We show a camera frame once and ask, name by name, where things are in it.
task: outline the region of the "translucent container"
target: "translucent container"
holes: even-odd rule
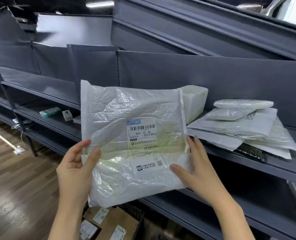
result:
[[[203,88],[195,85],[187,85],[182,87],[181,89],[186,125],[188,125],[204,111],[208,95],[208,88]]]

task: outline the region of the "bubble wrap packaging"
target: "bubble wrap packaging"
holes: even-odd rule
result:
[[[181,89],[92,86],[81,81],[82,139],[102,156],[93,170],[89,206],[109,207],[183,184],[171,164],[191,170]]]

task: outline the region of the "right hand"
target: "right hand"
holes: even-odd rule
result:
[[[170,169],[187,187],[205,199],[213,208],[219,208],[227,201],[234,201],[220,181],[198,137],[194,137],[194,142],[189,136],[186,139],[195,166],[194,173],[190,174],[177,164],[171,164]]]

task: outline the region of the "barcode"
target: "barcode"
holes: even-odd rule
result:
[[[143,149],[144,150],[149,150],[149,149],[153,149],[153,148],[156,148],[157,145],[151,145],[151,146],[145,146]]]
[[[132,127],[130,127],[130,131],[148,130],[148,129],[154,129],[155,127],[156,127],[156,125],[154,125],[154,124],[132,126]]]

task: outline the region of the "left hand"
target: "left hand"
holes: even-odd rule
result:
[[[92,171],[101,157],[99,148],[92,151],[82,165],[82,149],[89,146],[91,140],[84,140],[72,146],[57,167],[59,182],[59,204],[72,207],[84,207],[91,187]]]

